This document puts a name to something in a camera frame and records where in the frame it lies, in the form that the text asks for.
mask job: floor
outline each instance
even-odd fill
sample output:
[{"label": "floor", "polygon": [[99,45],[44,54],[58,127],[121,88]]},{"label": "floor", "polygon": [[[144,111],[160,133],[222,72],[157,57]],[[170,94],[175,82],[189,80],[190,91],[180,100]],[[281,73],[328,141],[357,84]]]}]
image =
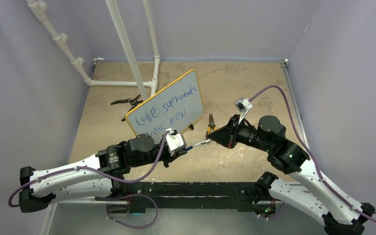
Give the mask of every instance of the floor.
[{"label": "floor", "polygon": [[[138,64],[142,78],[152,78],[153,63]],[[190,69],[197,71],[205,114],[194,124],[193,131],[182,132],[188,145],[203,141],[208,127],[208,113],[213,113],[216,127],[226,125],[238,113],[234,101],[250,98],[268,85],[280,86],[288,95],[286,81],[278,63],[161,63],[159,89]],[[127,63],[98,63],[93,79],[133,81]],[[110,103],[138,95],[136,87],[91,87],[72,148],[70,163],[84,159],[109,145],[134,138],[127,122],[120,120],[130,104]],[[287,128],[286,137],[297,142],[287,114],[282,95],[269,89],[253,102],[247,119],[257,124],[263,115],[275,115]],[[158,164],[145,181],[234,182],[256,181],[265,171],[270,171],[285,181],[294,181],[274,169],[266,160],[267,154],[238,144],[226,149],[216,143],[194,148],[187,155],[172,162],[169,168]],[[135,179],[148,171],[151,165],[133,168],[126,179]]]}]

